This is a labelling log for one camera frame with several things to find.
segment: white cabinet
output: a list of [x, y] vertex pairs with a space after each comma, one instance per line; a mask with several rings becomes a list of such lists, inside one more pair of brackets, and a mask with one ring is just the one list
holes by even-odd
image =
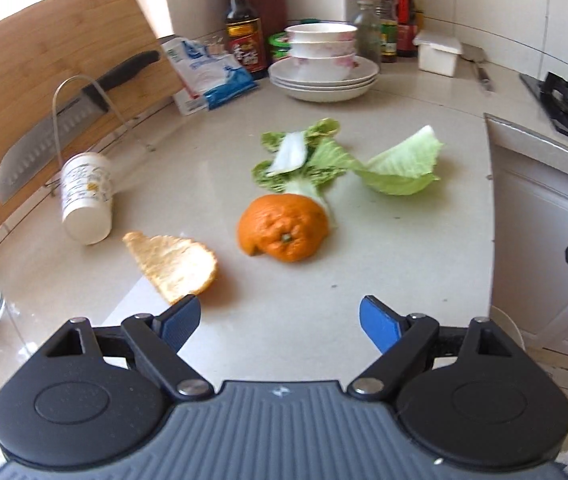
[[493, 304], [528, 346], [568, 354], [568, 174], [491, 147], [495, 192]]

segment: blue and white package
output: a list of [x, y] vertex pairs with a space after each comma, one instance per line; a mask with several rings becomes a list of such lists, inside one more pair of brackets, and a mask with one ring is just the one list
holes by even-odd
[[[205, 45], [186, 38], [173, 38], [163, 43], [162, 47], [189, 90], [192, 103], [195, 103], [186, 105], [189, 113], [196, 111], [193, 108], [197, 108], [197, 101], [200, 99], [201, 102], [201, 97], [213, 110], [257, 88], [251, 74], [232, 54], [212, 56]], [[180, 101], [184, 101], [184, 97], [176, 98], [178, 105]]]

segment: white countertop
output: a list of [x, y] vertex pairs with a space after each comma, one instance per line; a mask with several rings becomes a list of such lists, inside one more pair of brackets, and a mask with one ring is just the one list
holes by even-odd
[[[131, 138], [107, 152], [118, 187], [109, 238], [75, 244], [62, 231], [59, 199], [47, 198], [1, 243], [0, 286], [14, 308], [0, 322], [0, 386], [69, 317], [101, 324], [118, 306], [120, 313], [164, 308], [121, 242], [131, 230], [192, 237], [218, 255], [219, 277], [201, 296], [202, 324], [180, 352], [215, 386], [224, 379], [348, 383], [378, 356], [358, 324], [366, 294], [442, 324], [485, 315], [494, 213], [484, 114], [568, 145], [515, 72], [488, 72], [495, 94], [480, 88], [466, 62], [452, 79], [400, 62], [384, 67], [376, 90], [342, 104], [297, 102], [262, 82], [190, 118], [164, 108], [137, 127], [155, 153]], [[361, 160], [431, 124], [445, 143], [436, 168], [442, 180], [416, 196], [388, 197], [341, 177], [326, 194], [338, 227], [318, 254], [296, 265], [245, 256], [235, 225], [264, 192], [250, 175], [269, 158], [259, 135], [324, 117], [342, 123], [337, 139]]]

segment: knife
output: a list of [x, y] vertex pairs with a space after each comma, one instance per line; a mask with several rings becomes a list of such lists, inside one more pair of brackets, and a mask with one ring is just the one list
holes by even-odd
[[[159, 61], [157, 50], [129, 57], [97, 79], [104, 91], [133, 79], [142, 69]], [[90, 84], [71, 100], [58, 107], [59, 145], [63, 150], [102, 115], [109, 105]], [[40, 172], [58, 152], [53, 134], [53, 116], [37, 123], [6, 152], [0, 163], [0, 202], [6, 204], [29, 180]]]

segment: stack of bowls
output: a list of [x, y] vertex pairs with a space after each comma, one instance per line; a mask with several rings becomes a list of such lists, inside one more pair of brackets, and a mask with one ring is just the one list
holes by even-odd
[[347, 101], [365, 94], [378, 78], [379, 67], [356, 56], [356, 30], [344, 23], [287, 28], [290, 57], [270, 66], [270, 80], [304, 101]]

